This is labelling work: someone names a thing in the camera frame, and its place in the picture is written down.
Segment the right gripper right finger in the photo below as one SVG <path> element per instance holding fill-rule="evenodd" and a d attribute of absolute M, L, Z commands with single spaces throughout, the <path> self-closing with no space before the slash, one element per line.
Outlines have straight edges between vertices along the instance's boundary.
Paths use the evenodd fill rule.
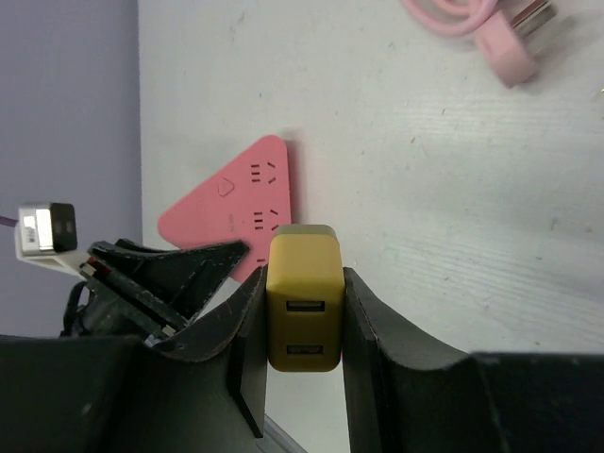
<path fill-rule="evenodd" d="M 354 452 L 599 452 L 603 358 L 465 353 L 346 269 L 343 368 Z"/>

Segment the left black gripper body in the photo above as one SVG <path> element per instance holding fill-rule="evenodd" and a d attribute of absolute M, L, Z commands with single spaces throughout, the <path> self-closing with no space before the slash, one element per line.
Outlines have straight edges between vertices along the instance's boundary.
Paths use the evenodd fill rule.
<path fill-rule="evenodd" d="M 167 340 L 187 325 L 175 309 L 142 284 L 99 263 L 79 268 L 83 280 L 71 290 L 60 335 L 120 336 Z"/>

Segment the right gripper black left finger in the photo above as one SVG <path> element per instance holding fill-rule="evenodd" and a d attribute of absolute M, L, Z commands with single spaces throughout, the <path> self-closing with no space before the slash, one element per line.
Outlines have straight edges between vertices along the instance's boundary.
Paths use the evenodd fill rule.
<path fill-rule="evenodd" d="M 251 452 L 267 379 L 265 283 L 257 269 L 173 339 L 5 338 L 5 452 Z"/>

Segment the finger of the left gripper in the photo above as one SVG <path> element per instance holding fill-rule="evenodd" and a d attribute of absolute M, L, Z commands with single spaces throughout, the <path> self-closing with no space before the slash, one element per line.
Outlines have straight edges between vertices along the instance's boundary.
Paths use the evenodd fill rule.
<path fill-rule="evenodd" d="M 242 241 L 159 250 L 121 239 L 89 248 L 100 280 L 162 326 L 188 325 L 248 252 Z"/>

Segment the pink triangular power strip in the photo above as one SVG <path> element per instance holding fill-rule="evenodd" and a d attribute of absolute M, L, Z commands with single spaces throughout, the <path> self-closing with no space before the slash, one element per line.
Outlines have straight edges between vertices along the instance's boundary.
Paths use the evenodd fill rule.
<path fill-rule="evenodd" d="M 181 249 L 243 241 L 249 251 L 231 273 L 242 283 L 267 263 L 275 232 L 291 222 L 288 148 L 271 135 L 175 202 L 159 217 L 158 232 Z"/>

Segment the yellow USB charger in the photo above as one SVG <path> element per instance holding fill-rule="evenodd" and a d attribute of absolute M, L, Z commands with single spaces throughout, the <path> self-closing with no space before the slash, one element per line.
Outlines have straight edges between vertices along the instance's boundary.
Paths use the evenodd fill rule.
<path fill-rule="evenodd" d="M 270 244 L 268 359 L 284 373 L 328 372 L 341 360 L 344 267 L 335 231 L 287 225 Z"/>

